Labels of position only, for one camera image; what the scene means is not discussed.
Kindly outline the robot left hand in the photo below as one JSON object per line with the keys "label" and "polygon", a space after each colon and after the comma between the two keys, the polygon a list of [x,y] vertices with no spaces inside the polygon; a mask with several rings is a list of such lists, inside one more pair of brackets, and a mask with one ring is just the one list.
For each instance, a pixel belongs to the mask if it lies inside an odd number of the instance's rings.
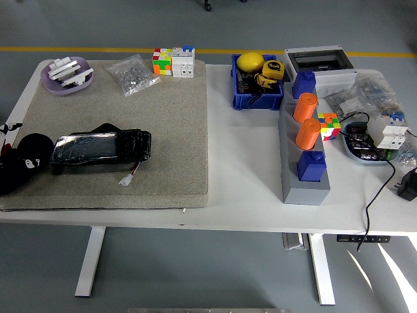
{"label": "robot left hand", "polygon": [[8,133],[23,126],[23,123],[5,123],[1,125],[1,156],[7,156],[12,150],[12,144],[7,142]]}

